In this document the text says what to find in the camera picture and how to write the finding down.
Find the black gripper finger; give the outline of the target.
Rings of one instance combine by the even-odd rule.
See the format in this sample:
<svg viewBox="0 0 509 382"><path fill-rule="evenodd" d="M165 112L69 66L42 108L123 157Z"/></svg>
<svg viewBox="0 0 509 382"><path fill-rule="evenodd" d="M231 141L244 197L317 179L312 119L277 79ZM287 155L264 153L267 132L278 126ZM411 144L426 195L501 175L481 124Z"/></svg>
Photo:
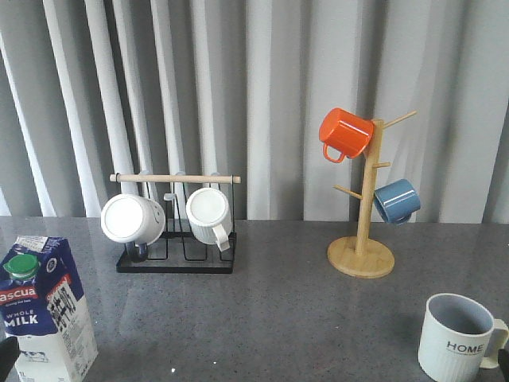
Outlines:
<svg viewBox="0 0 509 382"><path fill-rule="evenodd" d="M19 358L20 348L15 336L7 337L0 343L0 380L4 382Z"/></svg>

